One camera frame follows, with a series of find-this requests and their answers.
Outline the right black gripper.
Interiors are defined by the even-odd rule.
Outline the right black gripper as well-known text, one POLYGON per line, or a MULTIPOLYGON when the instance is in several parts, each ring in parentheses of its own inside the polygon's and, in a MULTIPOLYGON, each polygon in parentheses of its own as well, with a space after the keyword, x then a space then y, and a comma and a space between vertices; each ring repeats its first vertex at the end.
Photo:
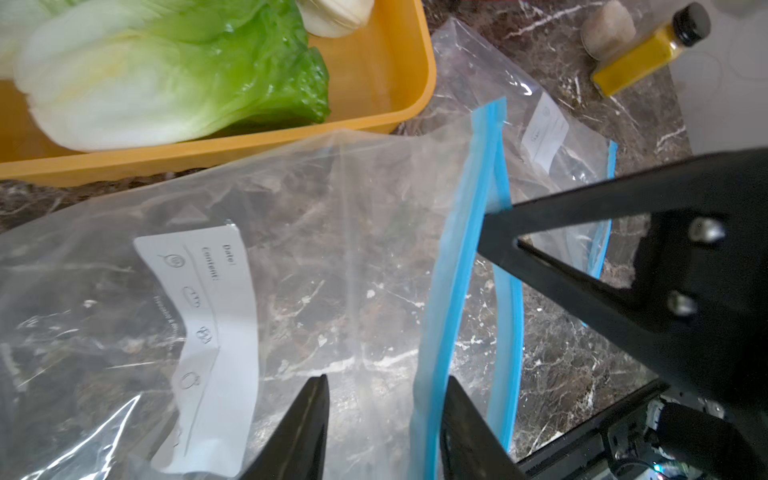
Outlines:
POLYGON ((485 216, 479 253, 662 378, 767 428, 767 152, 720 152, 485 216), (523 236, 646 214, 635 278, 613 287, 523 236))

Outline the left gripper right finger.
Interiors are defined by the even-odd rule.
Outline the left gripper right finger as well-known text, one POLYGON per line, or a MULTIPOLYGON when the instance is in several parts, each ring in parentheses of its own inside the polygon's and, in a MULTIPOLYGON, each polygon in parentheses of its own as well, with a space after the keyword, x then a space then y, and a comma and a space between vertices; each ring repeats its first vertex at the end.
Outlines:
POLYGON ((440 454, 444 479, 527 479, 454 376, 443 406, 440 454))

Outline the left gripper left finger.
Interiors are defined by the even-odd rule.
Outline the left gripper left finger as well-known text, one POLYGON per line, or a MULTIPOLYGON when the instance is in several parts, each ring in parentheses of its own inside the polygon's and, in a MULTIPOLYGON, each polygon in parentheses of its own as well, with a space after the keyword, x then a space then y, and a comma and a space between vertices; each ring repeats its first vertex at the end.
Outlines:
POLYGON ((309 378, 240 479, 322 479, 329 406, 327 376, 309 378))

